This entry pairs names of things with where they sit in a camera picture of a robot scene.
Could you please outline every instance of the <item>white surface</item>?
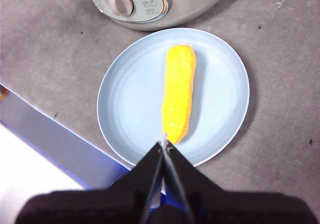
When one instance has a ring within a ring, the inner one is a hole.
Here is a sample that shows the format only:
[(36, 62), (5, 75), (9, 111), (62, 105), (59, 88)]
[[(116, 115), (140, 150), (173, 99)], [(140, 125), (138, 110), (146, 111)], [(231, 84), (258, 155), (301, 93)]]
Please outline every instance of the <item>white surface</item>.
[(20, 209), (34, 195), (83, 189), (1, 124), (0, 166), (1, 224), (14, 223)]
[(197, 57), (188, 134), (176, 144), (193, 164), (218, 154), (246, 115), (249, 81), (237, 53), (222, 39), (195, 29), (150, 34), (125, 49), (108, 69), (98, 94), (101, 131), (109, 146), (130, 164), (163, 140), (161, 107), (165, 57), (170, 47), (187, 44)]

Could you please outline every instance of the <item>yellow food item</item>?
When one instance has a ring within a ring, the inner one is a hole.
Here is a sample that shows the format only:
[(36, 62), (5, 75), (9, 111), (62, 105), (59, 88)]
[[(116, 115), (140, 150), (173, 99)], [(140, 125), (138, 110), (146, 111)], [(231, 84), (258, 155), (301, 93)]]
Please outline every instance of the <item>yellow food item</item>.
[(188, 45), (175, 45), (166, 55), (162, 128), (167, 140), (176, 144), (189, 128), (196, 55)]

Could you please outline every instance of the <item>control panel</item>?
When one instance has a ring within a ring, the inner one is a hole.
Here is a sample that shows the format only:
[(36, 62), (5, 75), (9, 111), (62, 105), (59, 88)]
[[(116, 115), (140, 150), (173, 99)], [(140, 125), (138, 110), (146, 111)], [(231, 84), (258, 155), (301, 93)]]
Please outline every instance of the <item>control panel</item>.
[(152, 22), (165, 16), (171, 0), (92, 0), (109, 17), (123, 22)]

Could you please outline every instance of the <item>countertop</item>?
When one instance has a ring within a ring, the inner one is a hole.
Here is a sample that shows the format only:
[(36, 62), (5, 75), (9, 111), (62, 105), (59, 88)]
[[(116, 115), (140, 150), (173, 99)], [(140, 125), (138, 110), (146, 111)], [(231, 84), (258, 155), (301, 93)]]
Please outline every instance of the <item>countertop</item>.
[[(320, 219), (320, 0), (221, 0), (182, 27), (227, 41), (250, 82), (238, 134), (197, 168), (226, 190), (298, 196)], [(112, 61), (147, 34), (91, 0), (1, 0), (1, 84), (126, 165), (100, 133), (96, 98)]]

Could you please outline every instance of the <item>plate rim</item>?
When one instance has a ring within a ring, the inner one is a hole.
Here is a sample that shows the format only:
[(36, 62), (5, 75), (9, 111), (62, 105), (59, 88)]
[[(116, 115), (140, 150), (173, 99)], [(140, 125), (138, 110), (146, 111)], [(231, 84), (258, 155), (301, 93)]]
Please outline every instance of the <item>plate rim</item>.
[(107, 74), (108, 72), (110, 71), (111, 67), (117, 62), (117, 60), (120, 58), (120, 56), (122, 56), (126, 51), (127, 49), (131, 48), (133, 45), (135, 45), (136, 43), (140, 42), (140, 41), (143, 41), (144, 39), (146, 38), (149, 38), (150, 36), (152, 35), (158, 35), (158, 34), (161, 34), (163, 32), (170, 32), (170, 31), (179, 31), (179, 30), (187, 30), (187, 31), (195, 31), (195, 32), (200, 32), (202, 34), (206, 34), (206, 35), (210, 35), (216, 39), (218, 39), (219, 41), (221, 41), (223, 44), (225, 44), (229, 49), (231, 49), (231, 51), (235, 54), (236, 58), (239, 60), (239, 62), (241, 63), (241, 67), (242, 69), (244, 70), (244, 74), (245, 74), (245, 80), (246, 80), (246, 87), (247, 87), (247, 99), (246, 99), (246, 103), (245, 103), (245, 110), (244, 110), (244, 113), (243, 113), (243, 116), (241, 118), (241, 121), (239, 122), (239, 125), (237, 126), (236, 130), (233, 132), (233, 134), (231, 135), (231, 137), (228, 139), (228, 141), (225, 142), (225, 144), (218, 150), (216, 151), (214, 154), (212, 154), (211, 156), (207, 157), (206, 159), (196, 163), (196, 164), (193, 164), (194, 167), (196, 166), (199, 166), (207, 161), (209, 161), (210, 159), (212, 159), (213, 157), (215, 157), (216, 155), (218, 155), (232, 140), (233, 138), (235, 137), (235, 135), (239, 132), (245, 118), (246, 118), (246, 115), (247, 115), (247, 111), (248, 111), (248, 107), (249, 107), (249, 101), (250, 101), (250, 84), (249, 84), (249, 77), (248, 77), (248, 73), (246, 71), (246, 67), (242, 61), (242, 59), (240, 58), (240, 56), (238, 55), (238, 53), (226, 42), (224, 41), (223, 39), (221, 39), (220, 37), (212, 34), (212, 33), (209, 33), (207, 31), (203, 31), (203, 30), (198, 30), (198, 29), (193, 29), (193, 28), (170, 28), (170, 29), (165, 29), (165, 30), (160, 30), (160, 31), (156, 31), (156, 32), (153, 32), (151, 34), (148, 34), (146, 36), (143, 36), (142, 38), (134, 41), (132, 44), (130, 44), (128, 47), (126, 47), (123, 51), (121, 51), (121, 53), (113, 60), (113, 62), (110, 64), (110, 66), (108, 67), (106, 73), (104, 74), (103, 78), (102, 78), (102, 81), (100, 83), (100, 86), (99, 86), (99, 90), (98, 90), (98, 95), (97, 95), (97, 101), (96, 101), (96, 115), (97, 115), (97, 120), (98, 120), (98, 124), (99, 124), (99, 129), (100, 129), (100, 132), (101, 134), (103, 135), (104, 137), (104, 140), (106, 141), (106, 143), (108, 144), (108, 146), (111, 148), (111, 150), (117, 154), (118, 157), (120, 157), (122, 160), (124, 160), (126, 163), (132, 165), (132, 166), (136, 166), (137, 164), (134, 164), (132, 163), (131, 161), (125, 159), (122, 155), (120, 155), (113, 147), (112, 145), (108, 142), (108, 139), (107, 137), (105, 136), (103, 130), (102, 130), (102, 127), (101, 127), (101, 123), (100, 123), (100, 118), (99, 118), (99, 99), (100, 99), (100, 94), (101, 94), (101, 88), (102, 88), (102, 85), (107, 77)]

